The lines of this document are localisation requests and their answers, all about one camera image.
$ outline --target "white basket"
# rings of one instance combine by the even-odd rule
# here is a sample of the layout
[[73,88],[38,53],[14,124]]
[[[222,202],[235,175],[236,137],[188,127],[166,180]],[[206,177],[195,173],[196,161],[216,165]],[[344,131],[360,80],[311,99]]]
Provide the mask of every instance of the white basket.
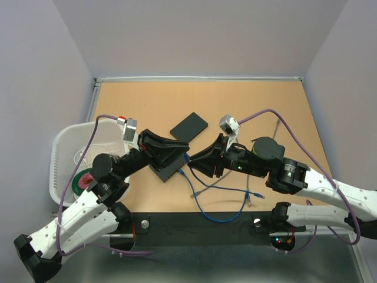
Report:
[[[49,193],[56,203],[60,203],[60,198],[73,170],[80,159],[82,152],[88,144],[92,135],[95,122],[76,124],[63,129],[55,138],[52,145],[51,164],[49,170]],[[93,159],[100,153],[111,153],[115,155],[125,155],[128,153],[128,146],[122,141],[122,129],[115,120],[102,119],[99,121],[97,132],[85,155],[85,160],[80,164],[76,173],[91,168]],[[69,206],[75,202],[75,197],[68,187],[64,198],[64,206]],[[121,197],[123,199],[128,193],[128,189]]]

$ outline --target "white wall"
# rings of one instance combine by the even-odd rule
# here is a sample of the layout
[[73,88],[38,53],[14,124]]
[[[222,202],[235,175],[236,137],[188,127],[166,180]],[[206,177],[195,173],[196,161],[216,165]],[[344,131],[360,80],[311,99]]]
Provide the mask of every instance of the white wall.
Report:
[[[304,79],[333,175],[377,190],[377,1],[349,0]],[[362,247],[377,282],[377,243]]]
[[304,75],[346,0],[54,0],[94,77]]
[[82,122],[92,75],[51,0],[0,8],[0,282],[29,282],[13,240],[50,220],[51,145]]

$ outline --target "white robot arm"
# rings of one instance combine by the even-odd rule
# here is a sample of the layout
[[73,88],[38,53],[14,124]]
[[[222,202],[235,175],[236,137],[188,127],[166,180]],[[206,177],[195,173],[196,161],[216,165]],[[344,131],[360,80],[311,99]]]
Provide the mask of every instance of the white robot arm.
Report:
[[[267,111],[276,113],[274,110],[263,110],[253,117]],[[197,169],[208,177],[220,177],[224,169],[257,177],[268,175],[266,186],[277,192],[330,204],[302,206],[278,203],[275,215],[287,227],[323,225],[355,232],[360,229],[361,236],[377,239],[377,208],[374,205],[377,203],[377,192],[331,180],[336,184],[333,187],[323,174],[301,162],[285,158],[285,148],[270,137],[254,140],[253,148],[247,150],[242,144],[234,143],[240,124],[230,115],[224,116],[219,126],[227,136],[219,134],[211,146],[193,155],[188,163],[191,170]]]
[[[128,189],[124,179],[151,165],[161,170],[189,150],[189,144],[165,139],[149,130],[136,134],[136,121],[124,118],[124,142],[134,148],[125,156],[99,154],[90,171],[94,181],[62,214],[31,235],[14,240],[17,253],[34,281],[47,282],[61,268],[63,257],[74,254],[119,224],[131,225],[131,212],[118,202]],[[124,252],[141,256],[145,252]]]

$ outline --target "screw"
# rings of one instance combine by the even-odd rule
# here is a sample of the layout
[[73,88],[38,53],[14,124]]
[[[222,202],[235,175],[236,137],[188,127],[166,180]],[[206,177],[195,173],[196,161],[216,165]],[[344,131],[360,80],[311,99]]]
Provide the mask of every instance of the screw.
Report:
[[256,218],[256,219],[254,219],[254,226],[256,227],[256,228],[259,228],[259,227],[261,227],[261,220],[259,219],[259,218]]
[[143,229],[147,229],[149,227],[149,221],[148,220],[141,221],[141,227]]

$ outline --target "wooden tabletop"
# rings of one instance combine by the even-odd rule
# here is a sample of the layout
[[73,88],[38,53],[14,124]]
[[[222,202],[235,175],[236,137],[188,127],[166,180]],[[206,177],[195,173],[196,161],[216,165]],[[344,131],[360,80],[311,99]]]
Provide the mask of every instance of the wooden tabletop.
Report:
[[[138,132],[150,129],[159,136],[173,138],[170,130],[190,113],[196,112],[209,126],[190,142],[189,155],[212,144],[222,130],[219,120],[230,114],[238,120],[260,110],[272,108],[280,113],[297,138],[320,164],[329,166],[323,152],[309,105],[299,81],[214,81],[214,82],[127,82],[102,83],[95,116],[110,114],[131,117],[138,121]],[[244,123],[239,132],[239,143],[251,148],[251,140],[272,137],[277,117],[267,113]],[[293,141],[281,123],[275,137],[286,148],[285,156],[308,164],[317,170],[311,160]],[[187,166],[183,167],[195,190],[203,188],[194,179]],[[215,179],[197,175],[206,183]],[[276,202],[305,204],[305,199],[283,195],[264,185],[265,179],[250,177],[250,190],[265,195],[265,199],[252,197],[252,206],[245,210],[271,210]],[[246,188],[246,175],[232,172],[220,186]],[[148,167],[133,174],[130,193],[123,201],[133,212],[197,212],[199,211],[189,184],[180,174],[163,183]],[[238,211],[244,194],[209,189],[198,200],[208,212]]]

